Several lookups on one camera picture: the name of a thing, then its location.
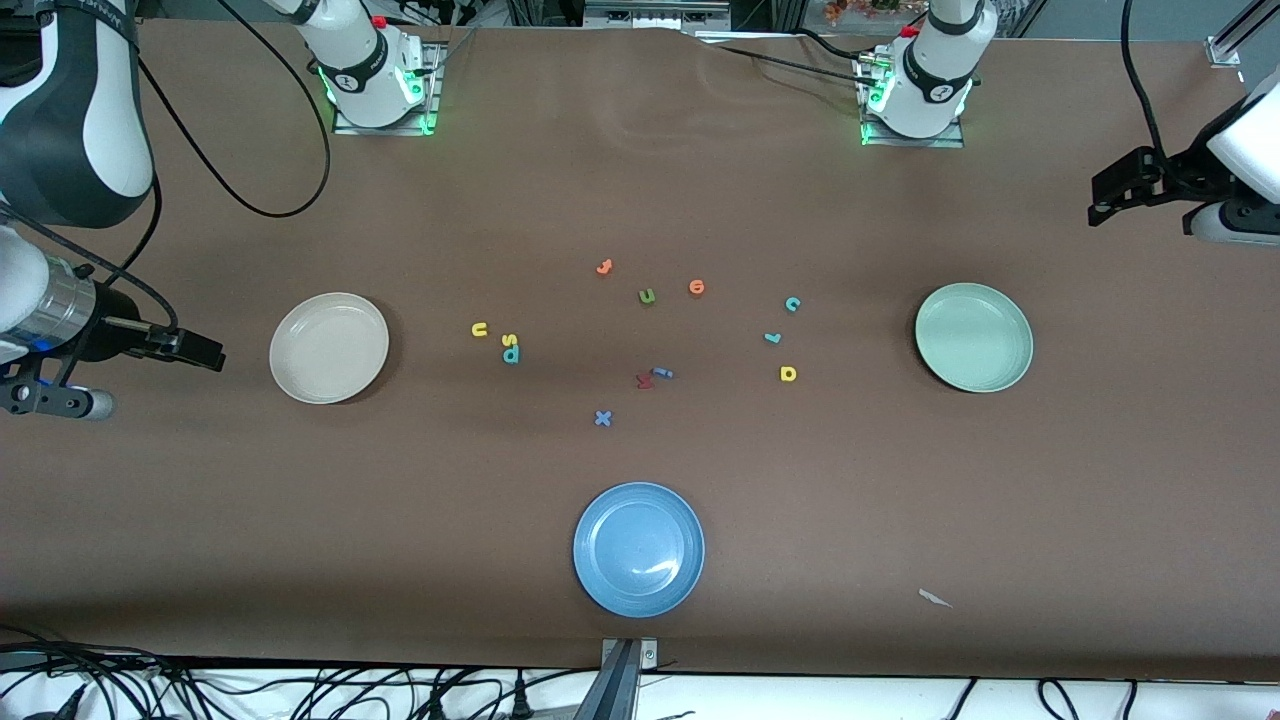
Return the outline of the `beige brown plate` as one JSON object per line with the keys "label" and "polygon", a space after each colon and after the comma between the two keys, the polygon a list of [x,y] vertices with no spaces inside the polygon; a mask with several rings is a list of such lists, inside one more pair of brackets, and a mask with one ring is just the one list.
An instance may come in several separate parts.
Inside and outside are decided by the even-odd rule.
{"label": "beige brown plate", "polygon": [[285,314],[271,336],[268,365],[291,398],[329,405],[364,392],[389,352],[389,325],[380,309],[362,296],[332,292]]}

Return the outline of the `pale green plate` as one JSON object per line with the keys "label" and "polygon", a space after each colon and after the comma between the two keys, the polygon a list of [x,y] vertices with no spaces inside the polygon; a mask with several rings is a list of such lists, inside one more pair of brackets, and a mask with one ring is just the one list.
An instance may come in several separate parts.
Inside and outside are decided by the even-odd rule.
{"label": "pale green plate", "polygon": [[913,332],[928,370],[945,384],[974,395],[1015,386],[1036,354],[1025,313],[987,284],[952,283],[934,290],[916,310]]}

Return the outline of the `orange artificial flowers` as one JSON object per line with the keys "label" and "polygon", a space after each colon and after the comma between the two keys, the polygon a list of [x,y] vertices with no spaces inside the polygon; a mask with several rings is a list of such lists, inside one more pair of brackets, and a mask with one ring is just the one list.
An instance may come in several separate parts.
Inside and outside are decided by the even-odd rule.
{"label": "orange artificial flowers", "polygon": [[906,0],[824,0],[823,17],[829,26],[896,19]]}

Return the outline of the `blue plate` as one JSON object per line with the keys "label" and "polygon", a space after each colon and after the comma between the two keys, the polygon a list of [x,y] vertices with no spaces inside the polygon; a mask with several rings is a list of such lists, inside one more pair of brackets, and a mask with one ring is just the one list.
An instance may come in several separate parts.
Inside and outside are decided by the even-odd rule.
{"label": "blue plate", "polygon": [[613,486],[582,511],[572,542],[580,585],[602,609],[648,619],[678,607],[696,588],[707,541],[694,507],[650,482]]}

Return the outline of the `grey power strip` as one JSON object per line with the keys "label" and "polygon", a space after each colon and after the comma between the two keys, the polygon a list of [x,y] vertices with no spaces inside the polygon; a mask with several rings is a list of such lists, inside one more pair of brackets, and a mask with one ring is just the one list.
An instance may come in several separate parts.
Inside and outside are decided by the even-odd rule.
{"label": "grey power strip", "polygon": [[731,31],[730,0],[584,0],[582,27]]}

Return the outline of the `aluminium frame profile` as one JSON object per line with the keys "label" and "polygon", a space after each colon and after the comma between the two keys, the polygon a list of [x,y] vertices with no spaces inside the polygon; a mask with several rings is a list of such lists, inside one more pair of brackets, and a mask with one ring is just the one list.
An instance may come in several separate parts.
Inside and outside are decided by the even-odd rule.
{"label": "aluminium frame profile", "polygon": [[1239,67],[1240,50],[1277,19],[1280,19],[1280,0],[1248,0],[1216,35],[1204,41],[1210,65]]}

